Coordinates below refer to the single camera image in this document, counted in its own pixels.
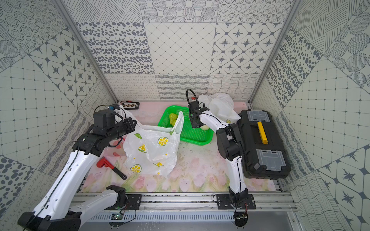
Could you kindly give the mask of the white lemon-print plastic bag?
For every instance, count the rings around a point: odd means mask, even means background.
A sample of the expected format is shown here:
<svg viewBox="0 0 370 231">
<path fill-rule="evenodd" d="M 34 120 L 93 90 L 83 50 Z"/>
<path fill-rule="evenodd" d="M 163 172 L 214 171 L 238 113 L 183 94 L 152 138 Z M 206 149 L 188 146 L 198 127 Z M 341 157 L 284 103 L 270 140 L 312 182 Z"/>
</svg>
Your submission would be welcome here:
<svg viewBox="0 0 370 231">
<path fill-rule="evenodd" d="M 165 128 L 137 122 L 123 143 L 125 166 L 132 173 L 168 178 L 177 163 L 177 151 L 184 125 L 179 112 L 174 127 Z"/>
</svg>

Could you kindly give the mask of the pink peach-print plastic bag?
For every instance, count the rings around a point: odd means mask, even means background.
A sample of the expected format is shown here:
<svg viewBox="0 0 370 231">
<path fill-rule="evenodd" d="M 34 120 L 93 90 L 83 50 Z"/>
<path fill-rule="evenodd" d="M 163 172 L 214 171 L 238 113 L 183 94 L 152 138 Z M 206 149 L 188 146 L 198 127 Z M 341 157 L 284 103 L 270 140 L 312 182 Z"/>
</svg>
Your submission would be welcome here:
<svg viewBox="0 0 370 231">
<path fill-rule="evenodd" d="M 110 142 L 110 147 L 104 149 L 102 155 L 104 157 L 126 157 L 126 153 L 123 149 L 126 136 L 123 136 L 122 140 L 113 140 Z"/>
</svg>

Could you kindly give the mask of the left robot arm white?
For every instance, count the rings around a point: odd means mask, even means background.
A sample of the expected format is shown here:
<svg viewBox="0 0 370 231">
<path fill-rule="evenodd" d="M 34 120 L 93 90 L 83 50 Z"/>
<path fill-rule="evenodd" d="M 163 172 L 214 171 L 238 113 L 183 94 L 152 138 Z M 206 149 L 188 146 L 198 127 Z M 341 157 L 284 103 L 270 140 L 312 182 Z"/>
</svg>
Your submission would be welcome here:
<svg viewBox="0 0 370 231">
<path fill-rule="evenodd" d="M 18 225 L 24 231 L 77 231 L 106 208 L 126 209 L 125 188 L 110 185 L 102 193 L 80 205 L 70 204 L 90 168 L 111 141 L 122 141 L 135 131 L 136 120 L 121 105 L 113 104 L 93 114 L 93 124 L 72 147 L 69 159 L 46 196 L 32 212 L 23 213 Z"/>
</svg>

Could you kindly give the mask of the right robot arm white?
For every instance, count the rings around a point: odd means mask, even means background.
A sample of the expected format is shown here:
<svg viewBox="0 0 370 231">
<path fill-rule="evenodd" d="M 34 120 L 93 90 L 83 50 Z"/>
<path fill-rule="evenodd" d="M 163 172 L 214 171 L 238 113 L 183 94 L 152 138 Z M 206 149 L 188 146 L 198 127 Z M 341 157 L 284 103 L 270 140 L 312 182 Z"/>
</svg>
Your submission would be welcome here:
<svg viewBox="0 0 370 231">
<path fill-rule="evenodd" d="M 192 128 L 208 126 L 216 134 L 218 152 L 226 160 L 229 173 L 229 196 L 235 208 L 248 199 L 248 189 L 242 171 L 243 141 L 237 124 L 226 124 L 200 103 L 192 89 L 186 90 L 189 119 Z"/>
</svg>

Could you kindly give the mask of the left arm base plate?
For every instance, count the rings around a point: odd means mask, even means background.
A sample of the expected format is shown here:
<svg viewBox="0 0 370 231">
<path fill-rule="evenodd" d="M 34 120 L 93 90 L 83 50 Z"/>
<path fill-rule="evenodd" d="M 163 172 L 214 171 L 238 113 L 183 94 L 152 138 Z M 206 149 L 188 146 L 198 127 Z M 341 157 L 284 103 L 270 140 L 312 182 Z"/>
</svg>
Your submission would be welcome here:
<svg viewBox="0 0 370 231">
<path fill-rule="evenodd" d="M 116 203 L 107 207 L 106 210 L 138 210 L 140 208 L 141 199 L 141 194 L 119 195 Z"/>
</svg>

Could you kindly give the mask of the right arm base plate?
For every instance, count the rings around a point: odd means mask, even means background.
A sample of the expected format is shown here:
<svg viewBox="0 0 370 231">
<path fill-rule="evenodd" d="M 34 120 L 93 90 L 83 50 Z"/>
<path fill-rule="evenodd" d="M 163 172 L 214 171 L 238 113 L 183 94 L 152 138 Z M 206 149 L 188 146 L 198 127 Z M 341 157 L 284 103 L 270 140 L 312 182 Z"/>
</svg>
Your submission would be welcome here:
<svg viewBox="0 0 370 231">
<path fill-rule="evenodd" d="M 247 196 L 236 197 L 232 199 L 230 194 L 216 194 L 215 202 L 219 210 L 231 210 L 231 209 L 256 209 L 255 200 L 252 194 Z"/>
</svg>

